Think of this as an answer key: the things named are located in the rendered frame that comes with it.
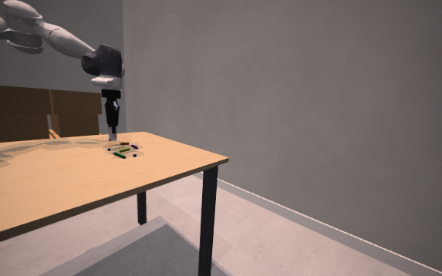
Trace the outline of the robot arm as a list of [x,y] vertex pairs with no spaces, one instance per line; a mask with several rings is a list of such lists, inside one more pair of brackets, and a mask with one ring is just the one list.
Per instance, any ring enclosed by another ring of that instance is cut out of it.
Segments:
[[119,49],[100,44],[94,51],[65,29],[45,23],[43,17],[24,2],[5,1],[3,10],[6,22],[0,17],[0,40],[7,40],[9,45],[21,52],[39,54],[43,52],[43,38],[63,55],[81,59],[83,70],[98,76],[92,79],[93,85],[102,86],[103,89],[123,88],[122,77],[125,69]]

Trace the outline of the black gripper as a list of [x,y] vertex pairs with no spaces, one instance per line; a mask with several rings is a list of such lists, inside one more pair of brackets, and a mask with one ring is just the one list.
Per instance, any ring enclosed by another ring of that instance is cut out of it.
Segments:
[[121,91],[112,89],[101,89],[102,97],[106,98],[106,121],[109,127],[110,141],[117,140],[116,126],[118,126],[120,106],[116,99],[121,98]]

